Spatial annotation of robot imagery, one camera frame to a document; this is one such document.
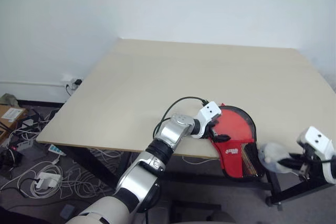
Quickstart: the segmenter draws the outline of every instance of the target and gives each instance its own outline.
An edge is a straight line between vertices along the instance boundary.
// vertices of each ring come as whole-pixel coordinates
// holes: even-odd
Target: white wall
[[[0,0],[0,81],[85,77],[117,37],[299,49],[336,90],[336,0]],[[19,99],[63,88],[0,84]]]

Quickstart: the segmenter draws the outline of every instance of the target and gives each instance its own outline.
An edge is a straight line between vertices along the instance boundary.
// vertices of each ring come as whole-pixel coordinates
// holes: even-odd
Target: floor
[[[46,115],[50,108],[35,107],[37,111]],[[56,154],[49,153],[47,157],[38,160],[54,160]],[[187,158],[189,161],[199,159]],[[34,162],[23,159],[22,165],[14,170],[14,176],[19,175],[26,169],[34,165]],[[70,158],[65,157],[61,161],[62,167],[72,165]],[[210,161],[200,165],[190,165],[174,156],[167,166],[168,170],[188,171],[194,173],[220,174],[221,168],[219,162]],[[286,189],[298,182],[294,174],[280,174],[278,176],[282,189]],[[7,180],[0,178],[0,185]],[[280,223],[336,223],[336,187],[330,187],[317,193],[299,198],[282,204],[283,211],[278,211],[276,207],[268,207],[265,204],[266,193],[261,190],[251,190],[244,188],[232,188],[221,186],[204,186],[184,183],[163,182],[162,201],[172,199],[183,201],[195,201],[211,204],[220,204],[222,210],[229,213],[239,224],[280,224]],[[77,212],[85,209],[90,202],[98,198],[80,199],[83,201],[70,200],[60,202],[49,206],[43,205],[50,202],[58,201],[59,196],[55,195],[48,199],[24,199],[16,191],[7,190],[0,194],[0,206],[9,208],[17,205],[31,205],[25,207],[16,207],[12,211],[22,214],[31,215],[49,221],[51,224],[62,224],[66,220],[59,215],[65,204],[73,205]],[[187,211],[188,220],[205,220],[200,216],[201,211]],[[138,217],[138,223],[141,223],[143,216]],[[150,219],[150,224],[160,223]]]

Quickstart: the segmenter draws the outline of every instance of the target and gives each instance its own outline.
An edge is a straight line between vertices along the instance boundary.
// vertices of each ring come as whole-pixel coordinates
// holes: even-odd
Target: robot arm
[[[136,212],[151,208],[160,187],[159,176],[181,139],[188,135],[201,138],[205,126],[220,115],[215,102],[205,105],[195,118],[174,114],[121,176],[115,194],[99,199],[67,224],[130,223]]]

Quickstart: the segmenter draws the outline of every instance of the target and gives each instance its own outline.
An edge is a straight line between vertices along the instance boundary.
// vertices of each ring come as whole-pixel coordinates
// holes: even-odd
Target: table
[[[302,152],[296,139],[311,125],[336,137],[335,93],[294,49],[120,39],[37,141],[68,146],[85,168],[100,167],[84,158],[88,151],[71,146],[142,151],[167,107],[188,95],[245,110],[259,144],[278,142]],[[183,101],[172,113],[196,115],[200,108],[197,101]],[[189,137],[175,154],[218,157],[209,141]]]

